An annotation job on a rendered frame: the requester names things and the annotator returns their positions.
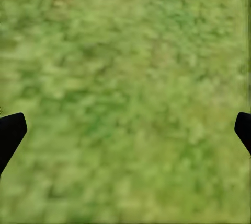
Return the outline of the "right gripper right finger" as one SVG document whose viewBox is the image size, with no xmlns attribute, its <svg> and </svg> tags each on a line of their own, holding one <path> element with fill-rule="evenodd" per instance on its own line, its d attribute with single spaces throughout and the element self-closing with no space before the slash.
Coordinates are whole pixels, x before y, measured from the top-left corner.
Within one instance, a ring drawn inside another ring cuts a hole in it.
<svg viewBox="0 0 251 224">
<path fill-rule="evenodd" d="M 238 113 L 234 130 L 251 154 L 251 114 Z"/>
</svg>

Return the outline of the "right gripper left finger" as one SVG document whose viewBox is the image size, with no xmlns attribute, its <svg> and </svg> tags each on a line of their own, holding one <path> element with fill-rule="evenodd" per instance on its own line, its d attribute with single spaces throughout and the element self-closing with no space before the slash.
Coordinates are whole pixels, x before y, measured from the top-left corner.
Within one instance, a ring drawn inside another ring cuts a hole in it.
<svg viewBox="0 0 251 224">
<path fill-rule="evenodd" d="M 27 132 L 22 112 L 0 118 L 0 175 Z"/>
</svg>

